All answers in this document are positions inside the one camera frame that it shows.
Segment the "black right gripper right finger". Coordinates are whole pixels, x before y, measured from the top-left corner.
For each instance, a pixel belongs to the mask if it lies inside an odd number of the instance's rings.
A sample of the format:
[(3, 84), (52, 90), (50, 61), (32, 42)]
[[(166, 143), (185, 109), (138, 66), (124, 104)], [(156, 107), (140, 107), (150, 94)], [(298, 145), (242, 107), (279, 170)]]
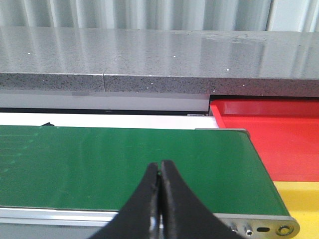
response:
[(171, 160), (161, 162), (161, 211), (166, 239), (238, 239), (190, 190)]

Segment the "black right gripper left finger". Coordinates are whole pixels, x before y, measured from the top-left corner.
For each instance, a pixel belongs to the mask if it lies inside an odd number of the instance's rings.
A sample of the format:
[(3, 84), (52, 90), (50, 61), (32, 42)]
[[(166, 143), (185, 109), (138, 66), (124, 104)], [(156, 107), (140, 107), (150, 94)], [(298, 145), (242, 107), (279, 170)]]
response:
[(150, 163), (134, 193), (91, 239), (158, 239), (160, 231), (158, 165)]

